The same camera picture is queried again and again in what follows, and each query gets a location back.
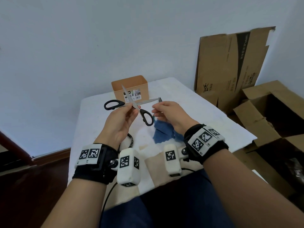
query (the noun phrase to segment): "hand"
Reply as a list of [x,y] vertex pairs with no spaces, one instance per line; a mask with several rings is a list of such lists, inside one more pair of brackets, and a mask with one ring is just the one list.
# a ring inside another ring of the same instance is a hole
[[138,115],[138,110],[128,103],[110,113],[103,130],[94,143],[102,143],[118,150],[120,143],[127,137],[132,122]]
[[184,109],[174,101],[162,101],[152,106],[154,109],[153,116],[158,117],[158,120],[169,122],[177,133],[184,135],[186,131],[199,124],[196,120],[192,119]]

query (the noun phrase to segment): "person's left hand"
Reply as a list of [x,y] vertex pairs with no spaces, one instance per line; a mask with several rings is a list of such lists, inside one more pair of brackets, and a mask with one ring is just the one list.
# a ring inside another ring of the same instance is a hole
[[138,115],[138,110],[128,103],[110,113],[103,130],[94,143],[102,143],[118,150],[120,143],[127,137],[132,122]]

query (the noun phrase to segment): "wristband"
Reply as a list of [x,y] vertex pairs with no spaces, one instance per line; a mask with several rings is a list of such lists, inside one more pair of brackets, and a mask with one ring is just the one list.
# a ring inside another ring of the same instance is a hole
[[118,152],[105,144],[84,146],[76,162],[73,178],[109,184],[117,174],[111,169],[110,161],[118,158]]
[[225,138],[211,126],[197,124],[189,128],[184,135],[184,142],[189,149],[189,158],[204,161],[221,149],[228,149]]

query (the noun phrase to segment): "black wrist strap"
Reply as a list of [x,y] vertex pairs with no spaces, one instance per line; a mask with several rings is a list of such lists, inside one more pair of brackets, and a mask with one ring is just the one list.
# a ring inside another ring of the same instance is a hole
[[102,144],[97,164],[77,166],[73,178],[101,182],[107,185],[117,175],[117,171],[109,167],[109,163],[113,159],[118,159],[118,152],[114,148]]
[[186,131],[184,135],[184,143],[188,148],[188,150],[190,151],[189,159],[194,161],[199,161],[200,164],[203,164],[204,161],[206,161],[211,155],[215,154],[216,152],[222,149],[229,149],[229,146],[224,141],[218,141],[213,146],[211,146],[203,156],[200,156],[199,153],[196,150],[194,150],[190,144],[188,144],[188,141],[196,132],[198,132],[204,126],[206,125],[197,124],[195,126],[192,126]]

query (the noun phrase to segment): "scissor blade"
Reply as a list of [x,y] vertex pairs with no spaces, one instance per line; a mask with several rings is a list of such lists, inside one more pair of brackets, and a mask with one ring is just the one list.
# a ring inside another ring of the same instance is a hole
[[146,104],[146,103],[149,103],[149,102],[152,102],[152,101],[156,101],[156,100],[158,100],[158,98],[149,99],[149,100],[145,100],[145,101],[140,101],[140,102],[137,102],[136,104],[137,105],[143,105],[143,104]]
[[138,108],[137,104],[133,101],[133,99],[132,99],[132,97],[130,96],[129,92],[126,90],[126,88],[124,88],[123,85],[121,85],[121,86],[122,86],[122,88],[123,88],[123,90],[124,90],[124,92],[125,92],[125,94],[126,94],[128,100],[129,100],[129,102],[131,102],[132,105],[133,105],[133,107],[139,111],[139,108]]

